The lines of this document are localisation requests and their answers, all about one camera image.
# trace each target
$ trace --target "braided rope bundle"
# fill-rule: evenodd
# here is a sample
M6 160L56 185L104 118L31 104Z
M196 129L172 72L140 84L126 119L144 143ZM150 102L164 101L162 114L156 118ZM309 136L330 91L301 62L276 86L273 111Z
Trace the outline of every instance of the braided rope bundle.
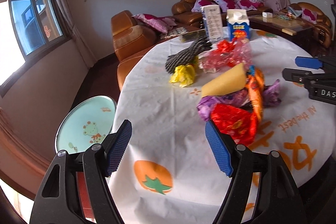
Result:
M207 37L200 37L195 40L189 48L186 48L177 54L168 56L165 65L166 71L173 74L176 67L192 63L197 55L209 50L211 50L211 43L208 41Z

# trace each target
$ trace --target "carton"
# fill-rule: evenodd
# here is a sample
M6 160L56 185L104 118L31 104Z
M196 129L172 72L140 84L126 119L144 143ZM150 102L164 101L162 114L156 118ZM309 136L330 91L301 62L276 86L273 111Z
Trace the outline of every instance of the carton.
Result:
M230 41L235 42L238 37L250 39L250 21L246 10L228 9L226 20Z
M221 8L219 5L206 5L201 7L206 35L211 43L224 38Z

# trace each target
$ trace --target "floor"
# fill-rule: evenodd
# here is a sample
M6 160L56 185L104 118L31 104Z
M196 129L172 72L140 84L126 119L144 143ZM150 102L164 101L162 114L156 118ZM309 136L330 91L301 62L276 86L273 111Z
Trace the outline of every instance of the floor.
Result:
M106 95L118 102L120 90L117 80L119 60L113 53L99 60L86 75L71 109L94 96Z

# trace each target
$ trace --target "green round stool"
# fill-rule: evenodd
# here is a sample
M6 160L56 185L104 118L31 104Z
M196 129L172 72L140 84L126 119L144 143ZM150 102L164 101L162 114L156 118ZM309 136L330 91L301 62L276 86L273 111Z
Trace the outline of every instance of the green round stool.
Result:
M61 123L55 138L56 153L84 152L101 143L111 133L116 102L108 96L95 96L77 105Z

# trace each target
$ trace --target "pink floral pillow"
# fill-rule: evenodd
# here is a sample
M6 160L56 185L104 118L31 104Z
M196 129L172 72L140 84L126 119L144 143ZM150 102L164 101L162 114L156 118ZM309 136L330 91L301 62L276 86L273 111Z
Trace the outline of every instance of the pink floral pillow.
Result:
M168 26L168 24L156 16L149 15L149 14L137 14L133 16L136 19L141 20L142 22L146 23L147 25L151 26L155 30L167 34L169 30L173 27Z
M256 8L264 6L264 2L262 0L249 0L249 1Z
M192 12L200 12L202 6L213 5L211 1L208 0L196 0L194 7L191 9Z
M214 2L219 5L223 13L226 13L228 9L240 9L234 0L214 0Z
M235 3L238 4L240 9L250 11L250 10L257 10L256 7L253 6L252 2L249 0L235 0Z
M302 18L316 24L316 20L317 20L317 12L313 12L309 9L303 8L302 9Z
M169 17L158 17L158 19L162 20L163 22L167 23L168 26L177 26L175 23L174 18L169 18Z

